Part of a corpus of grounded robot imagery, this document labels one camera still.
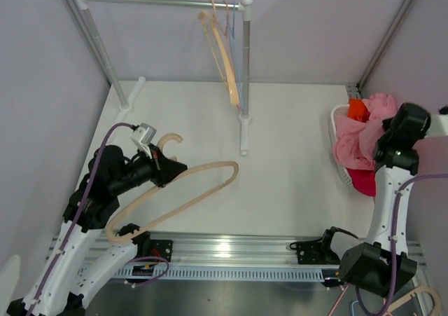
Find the beige hanger of magenta shirt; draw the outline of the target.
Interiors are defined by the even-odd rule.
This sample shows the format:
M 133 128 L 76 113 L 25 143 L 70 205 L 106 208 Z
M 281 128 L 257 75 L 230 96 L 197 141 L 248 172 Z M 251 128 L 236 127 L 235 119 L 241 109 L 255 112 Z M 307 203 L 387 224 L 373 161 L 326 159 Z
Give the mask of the beige hanger of magenta shirt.
M 211 12 L 201 11 L 197 19 L 201 22 L 204 35 L 213 56 L 221 81 L 230 98 L 230 104 L 241 109 L 242 101 L 239 99 L 235 75 L 230 56 L 229 41 L 226 37 L 226 26 L 223 28 L 218 20 L 217 4 L 210 0 Z

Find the magenta t shirt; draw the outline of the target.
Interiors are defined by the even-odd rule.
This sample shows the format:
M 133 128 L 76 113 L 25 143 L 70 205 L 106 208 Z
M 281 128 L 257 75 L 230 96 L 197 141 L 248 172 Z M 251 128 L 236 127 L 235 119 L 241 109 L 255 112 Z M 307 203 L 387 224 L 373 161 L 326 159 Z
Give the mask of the magenta t shirt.
M 359 193 L 373 198 L 376 196 L 375 173 L 373 171 L 348 169 L 347 172 L 351 177 L 353 187 Z

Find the pink hanger on floor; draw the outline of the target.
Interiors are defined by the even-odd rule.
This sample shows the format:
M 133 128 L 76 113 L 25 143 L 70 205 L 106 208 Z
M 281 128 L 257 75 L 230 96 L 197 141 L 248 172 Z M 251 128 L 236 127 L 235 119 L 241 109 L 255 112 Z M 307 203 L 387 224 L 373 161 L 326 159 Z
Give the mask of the pink hanger on floor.
M 354 288 L 346 284 L 337 287 L 328 287 L 325 296 L 330 298 L 330 306 L 324 315 L 332 316 L 350 315 L 351 302 L 359 300 L 354 295 Z

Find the blue hanger on floor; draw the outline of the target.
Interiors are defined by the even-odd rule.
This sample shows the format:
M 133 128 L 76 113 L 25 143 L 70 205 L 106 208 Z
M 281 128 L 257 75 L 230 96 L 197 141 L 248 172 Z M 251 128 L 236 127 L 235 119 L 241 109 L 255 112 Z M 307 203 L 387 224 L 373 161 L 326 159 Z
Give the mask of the blue hanger on floor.
M 350 304 L 350 316 L 364 316 L 359 300 L 352 301 Z

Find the beige hanger on floor right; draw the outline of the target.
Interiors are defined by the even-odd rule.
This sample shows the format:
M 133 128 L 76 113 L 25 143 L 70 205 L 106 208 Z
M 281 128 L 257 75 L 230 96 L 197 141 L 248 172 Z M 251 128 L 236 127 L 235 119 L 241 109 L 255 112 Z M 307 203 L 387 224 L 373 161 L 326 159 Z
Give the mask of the beige hanger on floor right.
M 414 288 L 410 292 L 406 293 L 404 296 L 401 296 L 396 301 L 392 302 L 392 304 L 388 307 L 388 309 L 386 311 L 388 313 L 392 313 L 394 310 L 398 309 L 402 305 L 411 301 L 413 298 L 416 298 L 419 294 L 429 295 L 429 297 L 433 303 L 433 308 L 429 314 L 430 316 L 437 316 L 437 315 L 442 314 L 441 298 L 435 289 L 428 287 L 428 286 L 418 286 L 418 287 Z

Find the pink t shirt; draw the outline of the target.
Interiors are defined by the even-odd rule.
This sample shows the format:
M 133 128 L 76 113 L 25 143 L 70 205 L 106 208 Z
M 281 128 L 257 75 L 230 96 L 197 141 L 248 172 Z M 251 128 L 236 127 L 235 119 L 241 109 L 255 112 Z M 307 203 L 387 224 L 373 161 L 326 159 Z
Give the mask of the pink t shirt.
M 377 93 L 362 99 L 370 112 L 366 123 L 339 114 L 335 118 L 336 142 L 332 150 L 336 162 L 352 170 L 375 168 L 373 151 L 377 140 L 384 134 L 382 121 L 396 115 L 398 107 L 391 95 Z

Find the beige hanger of pink shirt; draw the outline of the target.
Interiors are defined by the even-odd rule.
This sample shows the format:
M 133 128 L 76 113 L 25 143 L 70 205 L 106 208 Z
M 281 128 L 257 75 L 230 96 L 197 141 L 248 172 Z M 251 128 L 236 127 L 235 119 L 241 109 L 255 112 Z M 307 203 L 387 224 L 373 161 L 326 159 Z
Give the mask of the beige hanger of pink shirt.
M 197 174 L 222 168 L 232 169 L 232 174 L 228 179 L 206 190 L 195 198 L 191 197 L 199 188 L 197 184 L 193 183 L 196 180 Z M 210 204 L 211 208 L 218 210 L 217 214 L 212 214 L 211 208 L 206 210 L 206 221 L 203 223 L 205 226 L 220 224 L 222 226 L 221 230 L 224 232 L 234 233 L 241 231 L 243 223 L 242 218 L 238 217 L 238 215 L 242 213 L 242 207 L 241 203 L 237 201 L 238 187 L 232 185 L 232 182 L 237 179 L 238 173 L 239 165 L 235 160 L 220 160 L 194 166 L 175 177 L 168 184 L 168 187 L 161 188 L 154 186 L 123 207 L 107 223 L 105 236 L 109 242 L 124 244 L 134 237 L 154 230 L 154 228 L 163 224 L 165 221 L 177 217 L 187 209 L 197 206 L 203 201 Z M 160 216 L 151 219 L 151 221 L 137 228 L 135 231 L 126 232 L 123 236 L 119 236 L 116 226 L 121 221 L 131 217 L 134 211 L 141 209 L 145 204 L 154 204 L 154 209 L 160 213 Z

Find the pink wire hanger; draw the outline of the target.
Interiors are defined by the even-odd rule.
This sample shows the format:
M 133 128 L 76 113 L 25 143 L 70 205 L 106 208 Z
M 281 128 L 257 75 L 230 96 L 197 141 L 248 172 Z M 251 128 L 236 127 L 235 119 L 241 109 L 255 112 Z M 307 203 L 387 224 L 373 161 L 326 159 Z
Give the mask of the pink wire hanger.
M 235 83 L 237 85 L 237 92 L 239 94 L 239 99 L 242 99 L 242 83 L 239 73 L 239 65 L 237 62 L 237 53 L 235 46 L 235 13 L 236 8 L 230 8 L 227 1 L 223 1 L 226 8 L 226 37 L 229 41 L 231 64 L 234 72 Z

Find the orange t shirt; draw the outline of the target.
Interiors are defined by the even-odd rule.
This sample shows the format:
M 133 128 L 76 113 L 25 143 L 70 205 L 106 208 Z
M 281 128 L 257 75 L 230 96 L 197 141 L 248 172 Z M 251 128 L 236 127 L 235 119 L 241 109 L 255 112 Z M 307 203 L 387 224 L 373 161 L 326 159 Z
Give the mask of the orange t shirt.
M 347 117 L 358 122 L 366 123 L 369 120 L 370 112 L 361 99 L 351 98 Z

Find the metal clothes rack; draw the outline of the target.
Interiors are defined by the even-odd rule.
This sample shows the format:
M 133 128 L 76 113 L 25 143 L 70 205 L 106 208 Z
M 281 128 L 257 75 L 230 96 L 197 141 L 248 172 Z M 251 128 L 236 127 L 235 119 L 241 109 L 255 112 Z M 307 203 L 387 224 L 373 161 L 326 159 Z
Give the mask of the metal clothes rack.
M 217 4 L 218 20 L 226 26 L 226 8 L 223 1 Z M 221 81 L 213 56 L 197 19 L 201 11 L 211 12 L 210 0 L 74 0 L 87 28 L 99 58 L 104 66 L 123 109 L 133 105 L 125 95 L 121 81 L 125 65 L 136 69 L 138 75 L 153 77 L 157 81 L 218 81 L 230 102 Z M 250 41 L 253 0 L 227 1 L 235 7 L 235 46 L 241 78 L 242 106 L 238 109 L 239 154 L 249 154 Z M 122 26 L 128 31 L 119 32 L 124 43 L 114 50 L 113 41 L 100 33 L 91 6 L 106 4 L 112 10 L 124 8 L 128 22 Z

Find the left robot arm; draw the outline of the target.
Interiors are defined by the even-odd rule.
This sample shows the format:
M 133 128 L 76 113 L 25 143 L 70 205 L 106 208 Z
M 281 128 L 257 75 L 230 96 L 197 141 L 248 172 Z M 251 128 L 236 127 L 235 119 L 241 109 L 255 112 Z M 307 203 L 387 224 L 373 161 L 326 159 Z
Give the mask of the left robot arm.
M 78 274 L 91 246 L 119 208 L 119 195 L 147 181 L 162 188 L 188 169 L 165 157 L 154 144 L 149 150 L 139 151 L 131 159 L 116 145 L 95 151 L 89 172 L 63 213 L 59 236 L 43 273 L 24 298 L 9 303 L 7 315 L 84 315 L 92 298 L 119 268 L 150 256 L 151 235 L 143 232 L 123 246 L 113 246 L 88 272 Z

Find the aluminium mounting rail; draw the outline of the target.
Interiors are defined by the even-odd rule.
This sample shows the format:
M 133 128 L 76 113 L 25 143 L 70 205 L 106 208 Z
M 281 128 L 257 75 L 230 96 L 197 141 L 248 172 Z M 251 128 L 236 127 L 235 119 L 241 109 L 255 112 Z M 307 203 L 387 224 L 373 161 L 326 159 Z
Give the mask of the aluminium mounting rail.
M 218 235 L 200 233 L 150 232 L 151 246 L 144 245 L 137 254 L 169 258 L 171 266 L 213 266 L 249 268 L 292 268 L 298 266 L 298 257 L 290 244 L 308 242 L 320 237 L 266 236 L 266 235 Z M 408 241 L 409 257 L 419 265 L 426 265 L 423 251 L 416 241 Z M 67 245 L 62 251 L 78 253 L 81 247 L 87 251 L 80 256 L 81 264 L 93 263 L 105 254 L 113 243 L 104 232 L 95 241 L 80 241 Z

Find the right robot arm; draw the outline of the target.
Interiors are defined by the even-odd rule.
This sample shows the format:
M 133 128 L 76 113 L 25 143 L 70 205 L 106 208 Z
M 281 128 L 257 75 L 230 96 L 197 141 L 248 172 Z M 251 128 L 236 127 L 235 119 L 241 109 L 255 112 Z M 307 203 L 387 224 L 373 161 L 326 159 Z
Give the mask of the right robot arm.
M 376 196 L 366 239 L 333 226 L 317 240 L 290 243 L 298 264 L 338 266 L 337 281 L 384 298 L 414 277 L 417 263 L 408 257 L 406 239 L 409 181 L 419 168 L 414 145 L 430 124 L 430 113 L 413 103 L 382 122 L 384 133 L 373 151 Z

